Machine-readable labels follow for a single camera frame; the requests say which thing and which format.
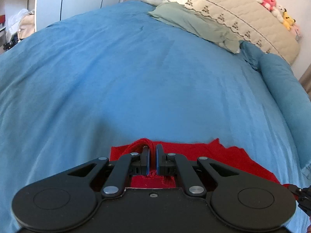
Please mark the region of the red knitted garment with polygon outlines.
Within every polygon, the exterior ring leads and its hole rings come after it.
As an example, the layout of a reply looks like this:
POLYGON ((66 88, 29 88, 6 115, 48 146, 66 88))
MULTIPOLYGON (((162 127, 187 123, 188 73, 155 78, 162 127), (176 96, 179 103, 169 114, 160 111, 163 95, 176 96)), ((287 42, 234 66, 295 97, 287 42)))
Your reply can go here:
POLYGON ((176 182, 173 177, 164 177, 156 173, 156 145, 161 144, 164 152, 176 153, 186 156, 188 160, 195 161, 198 157, 211 158, 225 165, 245 171, 255 176, 279 184, 276 176, 253 161, 242 148, 232 146, 224 147, 219 139, 215 139, 209 144, 177 144, 161 141, 152 141, 141 138, 132 144, 112 147, 110 160, 118 160, 121 156, 132 152, 141 153, 145 146, 150 149, 150 173, 146 176, 132 177, 130 186, 132 188, 175 188, 176 182))

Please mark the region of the blue pillow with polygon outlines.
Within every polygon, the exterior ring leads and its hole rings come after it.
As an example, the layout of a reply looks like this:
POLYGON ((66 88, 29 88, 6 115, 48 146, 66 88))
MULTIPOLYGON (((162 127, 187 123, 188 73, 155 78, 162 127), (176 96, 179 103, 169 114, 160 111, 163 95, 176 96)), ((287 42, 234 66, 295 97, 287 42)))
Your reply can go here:
POLYGON ((310 173, 310 99, 280 56, 264 53, 254 44, 241 41, 240 55, 261 73, 294 140, 301 169, 310 173))

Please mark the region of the blue bed cover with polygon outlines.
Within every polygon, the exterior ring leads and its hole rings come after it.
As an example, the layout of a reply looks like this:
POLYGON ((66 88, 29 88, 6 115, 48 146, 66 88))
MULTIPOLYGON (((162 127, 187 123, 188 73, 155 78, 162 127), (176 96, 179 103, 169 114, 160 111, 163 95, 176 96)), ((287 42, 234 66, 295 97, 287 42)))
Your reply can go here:
POLYGON ((240 55, 129 1, 56 22, 1 54, 1 232, 24 186, 140 138, 243 148, 310 185, 277 103, 240 55))

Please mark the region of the pale green cloth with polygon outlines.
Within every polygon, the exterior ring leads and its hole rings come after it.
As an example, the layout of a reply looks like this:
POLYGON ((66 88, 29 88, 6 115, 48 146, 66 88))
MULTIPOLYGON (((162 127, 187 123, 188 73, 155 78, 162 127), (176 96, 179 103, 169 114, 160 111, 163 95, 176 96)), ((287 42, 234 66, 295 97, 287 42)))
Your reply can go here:
POLYGON ((237 54, 240 52, 239 37, 230 28, 187 9, 181 4, 163 3, 149 12, 149 15, 162 23, 180 28, 210 41, 231 53, 237 54))

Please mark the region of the cream embroidered quilt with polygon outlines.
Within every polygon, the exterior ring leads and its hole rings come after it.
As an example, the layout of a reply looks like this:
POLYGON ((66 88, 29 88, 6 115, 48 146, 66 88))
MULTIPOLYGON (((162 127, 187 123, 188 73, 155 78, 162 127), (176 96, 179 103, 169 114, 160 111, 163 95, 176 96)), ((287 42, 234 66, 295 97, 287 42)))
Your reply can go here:
POLYGON ((241 39, 259 47, 265 53, 282 57, 292 65, 300 45, 283 25, 283 10, 267 10, 263 0, 140 0, 154 6, 176 2, 202 16, 229 27, 241 39))

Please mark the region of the yellow plush toy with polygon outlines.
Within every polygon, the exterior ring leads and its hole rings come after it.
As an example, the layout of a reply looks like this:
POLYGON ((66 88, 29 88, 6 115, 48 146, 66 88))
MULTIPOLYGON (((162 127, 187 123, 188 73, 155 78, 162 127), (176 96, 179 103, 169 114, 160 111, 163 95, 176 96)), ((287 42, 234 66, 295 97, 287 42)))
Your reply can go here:
POLYGON ((289 16, 287 9, 284 9, 283 13, 283 25, 284 27, 290 31, 292 26, 296 23, 296 20, 289 16))

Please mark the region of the pink plush toy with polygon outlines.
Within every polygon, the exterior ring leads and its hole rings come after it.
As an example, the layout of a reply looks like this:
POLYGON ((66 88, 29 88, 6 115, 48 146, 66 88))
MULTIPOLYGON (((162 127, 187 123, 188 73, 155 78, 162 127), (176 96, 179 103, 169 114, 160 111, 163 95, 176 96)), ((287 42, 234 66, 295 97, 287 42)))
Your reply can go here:
POLYGON ((261 3, 261 5, 269 11, 272 11, 275 8, 276 4, 276 0, 263 0, 263 2, 261 3))

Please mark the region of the white shelf unit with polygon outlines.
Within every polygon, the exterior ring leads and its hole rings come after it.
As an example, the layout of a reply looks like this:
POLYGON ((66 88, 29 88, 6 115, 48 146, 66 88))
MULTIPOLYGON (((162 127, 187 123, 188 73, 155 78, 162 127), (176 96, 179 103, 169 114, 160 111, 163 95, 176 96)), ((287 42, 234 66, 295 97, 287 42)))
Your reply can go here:
POLYGON ((1 53, 24 15, 35 12, 36 0, 1 0, 1 53))

